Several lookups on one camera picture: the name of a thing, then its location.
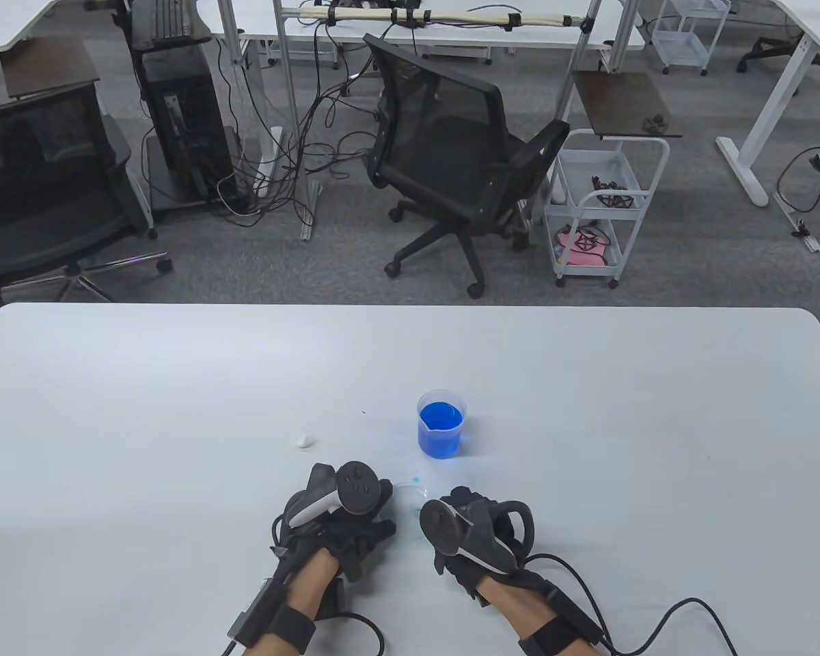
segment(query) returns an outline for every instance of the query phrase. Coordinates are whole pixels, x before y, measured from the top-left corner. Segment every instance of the office chair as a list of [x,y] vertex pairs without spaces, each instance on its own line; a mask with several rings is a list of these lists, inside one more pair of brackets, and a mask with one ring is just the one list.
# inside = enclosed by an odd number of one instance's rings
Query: office chair
[[142,262],[172,270],[166,252],[80,265],[129,235],[157,237],[125,170],[130,156],[92,84],[0,107],[0,307],[4,291],[50,282],[63,282],[58,301],[78,286],[111,302],[92,276]]
[[[476,278],[467,294],[479,298],[485,282],[472,236],[510,236],[517,205],[541,187],[569,125],[551,121],[525,143],[507,131],[498,87],[370,34],[364,42],[384,85],[377,139],[367,156],[370,181],[380,189],[391,185],[408,199],[391,209],[392,221],[406,210],[437,221],[398,251],[385,272],[395,278],[402,260],[454,234]],[[517,235],[513,246],[528,246],[528,234]]]
[[[791,57],[798,47],[798,43],[802,40],[804,32],[796,38],[785,40],[785,38],[757,38],[756,43],[753,44],[753,50],[741,57],[738,62],[738,72],[747,72],[747,62],[750,59],[769,59],[769,57]],[[814,66],[820,66],[820,55],[814,57]]]

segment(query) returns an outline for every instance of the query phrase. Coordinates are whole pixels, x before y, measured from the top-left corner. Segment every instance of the gray carpet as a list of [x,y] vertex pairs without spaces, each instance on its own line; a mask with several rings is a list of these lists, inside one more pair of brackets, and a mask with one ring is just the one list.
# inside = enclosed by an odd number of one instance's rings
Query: gray carpet
[[[654,16],[659,6],[644,3],[642,9],[644,15]],[[784,22],[777,10],[747,3],[737,18]],[[150,122],[139,108],[128,53],[108,13],[85,14],[78,7],[62,6],[36,29],[72,31],[85,37],[102,77],[100,97],[132,144],[131,167],[139,175],[139,140]],[[808,253],[790,237],[788,224],[775,207],[759,209],[750,203],[713,142],[717,135],[730,135],[741,143],[785,66],[784,59],[775,59],[754,63],[745,75],[736,74],[738,57],[764,33],[782,35],[784,29],[731,23],[707,78],[687,68],[660,75],[662,65],[653,48],[629,54],[627,69],[653,73],[672,112],[681,119],[686,137],[672,142],[666,174],[618,290],[609,290],[595,279],[573,279],[566,288],[556,288],[545,245],[538,242],[525,253],[514,254],[510,243],[489,237],[476,241],[488,285],[478,303],[791,306],[806,308],[820,320],[820,254]],[[208,48],[208,55],[214,65],[215,49]],[[529,137],[553,112],[568,57],[568,53],[534,51],[510,56],[500,51],[495,52],[493,66],[448,61],[498,84],[511,130]],[[363,53],[350,56],[351,66],[362,60]],[[594,66],[593,57],[588,66]],[[285,107],[282,70],[277,66],[265,75],[273,102]],[[323,66],[322,76],[333,83],[341,74]],[[214,77],[228,122],[225,85]],[[316,81],[313,65],[298,63],[295,78],[301,106],[306,106]],[[360,81],[351,100],[373,107],[378,91],[378,82]],[[4,93],[0,76],[0,101],[5,100]],[[233,103],[241,132],[253,135],[255,119],[247,97],[235,93]],[[585,117],[576,111],[572,123],[583,125]],[[319,120],[313,137],[335,144],[350,129],[373,125],[370,116],[339,107],[335,127],[327,131]],[[348,140],[347,146],[369,143],[368,137],[360,135]],[[820,144],[817,69],[804,81],[754,167],[760,181],[772,188],[791,157],[815,144]],[[636,154],[642,168],[650,168],[647,153]],[[360,162],[345,163],[341,170],[351,177],[336,181],[327,173],[319,174],[325,190],[309,243],[299,241],[297,218],[288,209],[267,215],[248,229],[210,213],[194,213],[170,219],[159,228],[159,242],[170,250],[176,265],[172,274],[158,275],[152,266],[101,276],[100,282],[121,300],[144,303],[473,303],[465,293],[472,276],[453,238],[408,260],[397,280],[386,277],[382,268],[392,253],[428,223],[408,217],[392,224],[386,212],[397,195],[373,188]],[[786,180],[785,189],[800,190],[812,180],[810,167],[800,166]],[[820,204],[808,221],[820,240]],[[152,247],[150,241],[130,238],[104,255],[125,256]],[[90,298],[78,292],[70,300]]]

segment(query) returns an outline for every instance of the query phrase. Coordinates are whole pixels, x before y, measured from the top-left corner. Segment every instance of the black glove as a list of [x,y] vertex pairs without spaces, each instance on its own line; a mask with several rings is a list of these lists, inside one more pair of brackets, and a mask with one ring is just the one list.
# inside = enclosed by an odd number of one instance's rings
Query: black glove
[[[441,501],[445,501],[453,507],[466,506],[472,501],[486,500],[491,507],[497,506],[497,501],[488,499],[479,493],[472,493],[467,487],[457,487]],[[439,575],[443,575],[444,569],[456,577],[456,581],[462,585],[467,593],[474,599],[479,600],[481,606],[488,606],[489,602],[476,590],[482,578],[489,577],[503,585],[510,585],[513,588],[525,588],[525,590],[535,590],[546,597],[554,588],[550,581],[541,577],[535,572],[528,571],[523,567],[528,553],[523,550],[522,543],[517,540],[513,530],[513,523],[507,515],[496,516],[492,519],[492,527],[495,530],[495,537],[506,544],[507,548],[516,557],[519,569],[510,575],[495,574],[485,566],[479,565],[464,556],[445,556],[443,553],[435,552],[435,569]]]
[[[339,573],[345,573],[348,580],[352,582],[361,578],[362,560],[379,543],[395,535],[395,523],[391,519],[374,520],[392,496],[390,480],[380,479],[379,486],[379,502],[364,515],[352,515],[339,508],[297,529],[290,529],[283,522],[279,544],[273,548],[273,553],[279,557],[273,578],[285,581],[289,575],[300,571],[319,549],[328,549],[339,560]],[[288,505],[296,498],[297,495],[292,497]]]

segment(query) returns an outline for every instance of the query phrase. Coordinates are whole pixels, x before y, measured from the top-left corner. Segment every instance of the white table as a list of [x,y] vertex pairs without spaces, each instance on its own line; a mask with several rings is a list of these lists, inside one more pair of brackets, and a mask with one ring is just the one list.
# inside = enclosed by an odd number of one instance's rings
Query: white table
[[798,85],[820,53],[820,0],[774,0],[787,16],[804,30],[804,37],[799,42],[788,62],[778,84],[771,92],[762,113],[756,119],[753,128],[738,150],[735,142],[729,137],[717,137],[716,143],[726,162],[741,182],[754,205],[764,207],[769,203],[766,193],[751,167],[763,151],[771,132],[778,124],[781,115],[790,102]]
[[[469,406],[448,461],[415,443],[440,385]],[[0,310],[0,656],[216,656],[275,568],[272,518],[348,459],[527,502],[623,650],[697,595],[741,656],[820,656],[806,312],[56,303]],[[422,541],[372,560],[353,609],[390,656],[520,653]],[[367,631],[322,623],[307,653],[369,656]],[[693,610],[667,653],[728,654]]]
[[[286,7],[297,7],[300,0],[286,0]],[[464,10],[478,7],[481,2],[476,0],[425,0],[420,9],[436,7],[444,12],[464,12]],[[553,5],[547,0],[517,0],[510,2],[523,12],[533,13],[560,13],[573,16],[585,16],[589,8],[588,0],[559,0]],[[244,38],[259,40],[273,40],[276,38],[276,18],[273,13],[272,0],[233,0],[234,15],[237,27],[243,30]],[[217,0],[200,0],[197,3],[197,12],[200,18],[209,25],[215,34],[223,34],[222,18],[219,13]],[[598,19],[592,33],[589,35],[589,47],[596,50],[607,48],[605,40],[616,35],[616,26],[619,25],[623,6],[618,0],[603,0],[598,12]],[[329,28],[331,37],[338,43],[359,43],[368,32],[379,36],[388,26],[378,21],[344,21]],[[313,26],[302,25],[297,19],[289,18],[286,21],[286,34],[292,40],[313,40]],[[395,25],[389,30],[386,38],[395,44],[413,44],[412,30]],[[510,48],[573,48],[579,38],[576,27],[536,27],[523,26],[512,31],[504,31],[498,27],[467,30],[450,25],[428,25],[416,32],[417,46],[500,46]],[[328,41],[325,28],[320,27],[317,32],[319,40]],[[637,29],[632,29],[629,40],[629,50],[644,48],[644,38]]]
[[22,40],[36,21],[48,12],[57,0],[12,0],[0,2],[0,53],[10,50]]

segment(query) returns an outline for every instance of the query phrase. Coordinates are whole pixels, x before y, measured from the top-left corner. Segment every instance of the forearm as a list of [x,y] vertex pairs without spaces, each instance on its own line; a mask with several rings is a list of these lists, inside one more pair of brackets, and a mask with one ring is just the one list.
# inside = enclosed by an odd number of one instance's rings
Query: forearm
[[[504,615],[520,640],[530,637],[556,616],[544,597],[531,590],[501,585],[489,577],[482,579],[476,590]],[[598,652],[578,638],[562,650],[560,656],[598,656]]]
[[[315,619],[325,589],[338,572],[338,566],[338,561],[327,550],[320,549],[289,582],[286,603]],[[247,649],[245,656],[298,656],[298,650],[268,633],[254,647]]]

